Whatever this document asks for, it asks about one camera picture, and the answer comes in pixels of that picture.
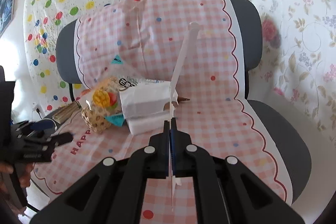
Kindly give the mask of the person's left hand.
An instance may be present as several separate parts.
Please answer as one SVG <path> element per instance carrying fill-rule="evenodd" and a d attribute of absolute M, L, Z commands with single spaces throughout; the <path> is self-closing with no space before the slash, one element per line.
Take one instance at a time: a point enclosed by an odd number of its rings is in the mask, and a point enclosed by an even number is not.
<path fill-rule="evenodd" d="M 1 162 L 0 165 L 1 173 L 12 174 L 14 169 L 11 165 Z M 18 173 L 19 182 L 21 188 L 27 188 L 30 186 L 31 172 L 33 170 L 33 163 L 26 164 L 22 167 L 22 170 Z M 7 187 L 1 178 L 1 193 L 8 193 Z"/>

